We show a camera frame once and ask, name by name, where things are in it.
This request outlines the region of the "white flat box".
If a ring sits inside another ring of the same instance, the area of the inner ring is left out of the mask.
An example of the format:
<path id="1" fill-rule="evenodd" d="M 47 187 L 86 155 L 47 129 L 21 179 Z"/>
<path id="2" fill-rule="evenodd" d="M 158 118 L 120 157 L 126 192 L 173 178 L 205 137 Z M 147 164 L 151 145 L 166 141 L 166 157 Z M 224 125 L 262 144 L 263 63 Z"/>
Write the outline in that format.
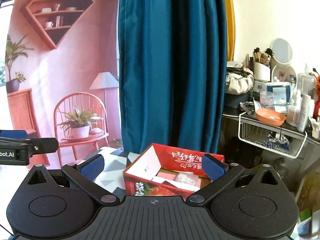
<path id="1" fill-rule="evenodd" d="M 165 178 L 162 178 L 162 177 L 158 177 L 158 176 L 155 176 L 153 177 L 152 179 L 153 182 L 155 183 L 160 183 L 161 185 L 171 185 L 177 189 L 181 189 L 181 190 L 187 190 L 187 191 L 198 191 L 200 189 L 200 187 L 196 186 L 196 185 L 190 185 L 190 184 L 187 184 L 187 183 L 181 183 L 181 182 L 178 182 L 178 181 L 175 181 L 175 180 L 170 180 L 170 179 L 165 179 Z"/>

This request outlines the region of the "pink flat box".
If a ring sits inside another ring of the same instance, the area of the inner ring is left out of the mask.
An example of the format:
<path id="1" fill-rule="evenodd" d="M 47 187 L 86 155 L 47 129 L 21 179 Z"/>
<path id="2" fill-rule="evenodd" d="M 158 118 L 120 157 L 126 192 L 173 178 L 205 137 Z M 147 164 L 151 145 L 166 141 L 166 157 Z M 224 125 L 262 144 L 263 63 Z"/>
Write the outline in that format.
<path id="1" fill-rule="evenodd" d="M 157 176 L 158 176 L 158 177 L 165 178 L 165 179 L 175 180 L 177 174 L 170 174 L 170 173 L 165 173 L 165 172 L 158 172 Z M 200 178 L 198 179 L 196 186 L 198 186 L 198 187 L 201 186 L 201 179 L 200 179 Z"/>

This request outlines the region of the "red strawberry cardboard box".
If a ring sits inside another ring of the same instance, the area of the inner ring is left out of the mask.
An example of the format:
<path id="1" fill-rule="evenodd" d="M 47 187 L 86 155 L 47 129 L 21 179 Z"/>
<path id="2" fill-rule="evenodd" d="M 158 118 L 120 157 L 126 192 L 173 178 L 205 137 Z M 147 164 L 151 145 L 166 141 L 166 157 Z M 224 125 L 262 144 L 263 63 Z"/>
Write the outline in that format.
<path id="1" fill-rule="evenodd" d="M 182 196 L 211 180 L 202 169 L 203 152 L 151 144 L 123 171 L 128 196 Z"/>

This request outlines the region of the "grey desk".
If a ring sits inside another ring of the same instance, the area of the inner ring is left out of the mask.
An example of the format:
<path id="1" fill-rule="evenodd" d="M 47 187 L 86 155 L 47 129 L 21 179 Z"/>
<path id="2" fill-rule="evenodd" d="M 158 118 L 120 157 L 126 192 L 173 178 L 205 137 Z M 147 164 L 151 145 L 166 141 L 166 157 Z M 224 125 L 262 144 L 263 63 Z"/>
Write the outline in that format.
<path id="1" fill-rule="evenodd" d="M 308 132 L 299 132 L 295 127 L 287 123 L 284 123 L 280 127 L 271 126 L 260 122 L 253 114 L 248 115 L 246 112 L 240 112 L 230 107 L 223 109 L 223 116 L 238 122 L 237 132 L 238 138 L 241 141 L 285 158 L 297 159 L 307 144 L 312 144 L 319 148 L 318 139 L 314 139 Z M 271 132 L 278 133 L 289 139 L 288 147 L 286 149 L 267 147 L 265 141 Z"/>

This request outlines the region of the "orange bowl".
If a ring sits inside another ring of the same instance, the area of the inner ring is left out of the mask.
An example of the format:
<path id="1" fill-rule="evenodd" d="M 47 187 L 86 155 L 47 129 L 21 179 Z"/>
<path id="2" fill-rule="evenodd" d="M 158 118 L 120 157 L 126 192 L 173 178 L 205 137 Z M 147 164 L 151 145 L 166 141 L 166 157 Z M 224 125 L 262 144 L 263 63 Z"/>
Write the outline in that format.
<path id="1" fill-rule="evenodd" d="M 275 127 L 281 126 L 286 120 L 285 115 L 268 108 L 257 109 L 255 116 L 260 122 Z"/>

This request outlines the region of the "beige bag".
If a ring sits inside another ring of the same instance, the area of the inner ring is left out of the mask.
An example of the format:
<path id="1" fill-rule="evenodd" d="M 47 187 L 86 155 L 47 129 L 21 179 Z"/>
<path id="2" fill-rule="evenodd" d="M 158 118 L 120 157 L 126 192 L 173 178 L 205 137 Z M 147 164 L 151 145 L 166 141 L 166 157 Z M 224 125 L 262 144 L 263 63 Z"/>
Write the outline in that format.
<path id="1" fill-rule="evenodd" d="M 253 89 L 255 78 L 253 72 L 248 68 L 228 67 L 225 93 L 232 95 L 245 94 Z"/>

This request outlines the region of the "white lotion bottle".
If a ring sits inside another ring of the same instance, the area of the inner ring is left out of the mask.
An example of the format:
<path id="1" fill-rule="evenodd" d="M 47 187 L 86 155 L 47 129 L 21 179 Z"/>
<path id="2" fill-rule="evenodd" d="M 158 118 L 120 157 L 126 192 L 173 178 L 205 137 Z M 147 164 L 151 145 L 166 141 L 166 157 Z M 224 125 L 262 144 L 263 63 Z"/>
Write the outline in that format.
<path id="1" fill-rule="evenodd" d="M 297 129 L 300 132 L 304 132 L 307 120 L 309 118 L 310 100 L 311 100 L 311 96 L 303 94 L 300 113 L 299 113 L 298 122 L 297 122 Z"/>

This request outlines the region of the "white brush holder cup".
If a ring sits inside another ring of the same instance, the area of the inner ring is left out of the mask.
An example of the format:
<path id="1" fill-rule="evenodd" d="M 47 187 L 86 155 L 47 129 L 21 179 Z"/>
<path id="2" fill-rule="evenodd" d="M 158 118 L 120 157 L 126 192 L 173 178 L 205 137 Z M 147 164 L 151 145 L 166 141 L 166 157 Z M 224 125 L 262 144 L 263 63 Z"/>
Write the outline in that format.
<path id="1" fill-rule="evenodd" d="M 253 73 L 256 80 L 270 82 L 271 70 L 268 66 L 255 62 Z"/>

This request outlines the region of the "orange flowers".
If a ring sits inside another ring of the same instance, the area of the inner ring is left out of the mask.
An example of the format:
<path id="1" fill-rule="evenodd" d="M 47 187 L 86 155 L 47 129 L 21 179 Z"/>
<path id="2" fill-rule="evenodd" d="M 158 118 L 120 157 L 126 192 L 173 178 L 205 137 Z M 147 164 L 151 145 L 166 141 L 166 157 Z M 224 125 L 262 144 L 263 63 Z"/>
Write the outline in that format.
<path id="1" fill-rule="evenodd" d="M 317 98 L 319 99 L 319 97 L 320 97 L 320 76 L 319 76 L 319 73 L 316 71 L 313 71 L 312 74 L 316 78 L 315 93 L 317 95 Z"/>

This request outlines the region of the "round white mirror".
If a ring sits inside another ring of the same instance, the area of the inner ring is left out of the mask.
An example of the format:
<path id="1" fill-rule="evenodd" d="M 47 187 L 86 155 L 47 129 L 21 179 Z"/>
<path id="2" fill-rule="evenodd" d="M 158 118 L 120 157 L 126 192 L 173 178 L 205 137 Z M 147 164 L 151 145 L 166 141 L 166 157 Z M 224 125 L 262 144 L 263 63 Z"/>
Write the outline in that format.
<path id="1" fill-rule="evenodd" d="M 275 38 L 270 44 L 270 49 L 273 51 L 273 58 L 277 63 L 289 64 L 291 62 L 292 48 L 285 39 Z"/>

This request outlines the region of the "teal curtain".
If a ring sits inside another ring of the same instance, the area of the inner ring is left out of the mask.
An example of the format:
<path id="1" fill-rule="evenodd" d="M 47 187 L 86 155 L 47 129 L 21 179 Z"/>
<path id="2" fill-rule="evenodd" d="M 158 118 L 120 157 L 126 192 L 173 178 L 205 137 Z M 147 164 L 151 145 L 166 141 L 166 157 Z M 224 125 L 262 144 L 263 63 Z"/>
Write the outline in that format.
<path id="1" fill-rule="evenodd" d="M 216 153 L 227 63 L 224 0 L 119 0 L 124 149 Z"/>

